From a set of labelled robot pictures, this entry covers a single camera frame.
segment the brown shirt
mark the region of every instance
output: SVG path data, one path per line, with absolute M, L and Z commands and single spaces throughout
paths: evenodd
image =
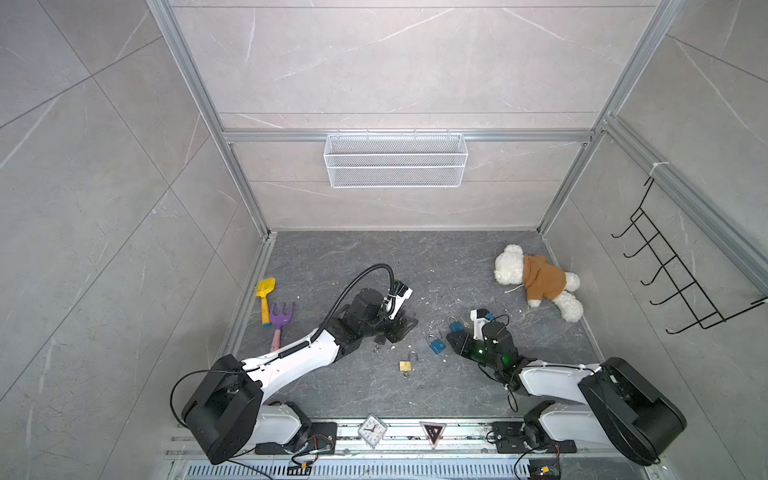
M 547 263 L 544 255 L 523 258 L 523 284 L 528 300 L 555 299 L 565 290 L 565 272 Z

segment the white wire basket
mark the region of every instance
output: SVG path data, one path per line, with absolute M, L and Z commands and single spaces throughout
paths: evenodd
M 323 157 L 333 188 L 458 187 L 467 144 L 450 132 L 338 133 Z

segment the yellow shovel handle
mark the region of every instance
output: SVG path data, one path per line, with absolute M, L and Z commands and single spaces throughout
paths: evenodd
M 263 326 L 272 325 L 270 322 L 270 306 L 266 303 L 266 296 L 261 297 L 261 324 Z

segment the red triangle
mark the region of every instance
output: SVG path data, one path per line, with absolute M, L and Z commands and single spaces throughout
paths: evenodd
M 445 423 L 420 423 L 422 424 L 424 433 L 427 434 L 427 439 L 429 439 L 429 442 L 432 443 L 432 447 L 435 448 L 437 446 L 437 442 L 439 442 L 440 438 L 442 437 L 442 433 L 445 431 Z

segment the white plush toy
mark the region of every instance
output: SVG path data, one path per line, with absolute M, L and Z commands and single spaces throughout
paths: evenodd
M 549 298 L 566 322 L 577 322 L 584 314 L 581 302 L 570 294 L 581 285 L 578 275 L 550 265 L 544 255 L 530 257 L 523 254 L 519 245 L 507 245 L 496 257 L 493 274 L 501 285 L 525 285 L 530 307 L 535 308 L 541 305 L 541 299 Z

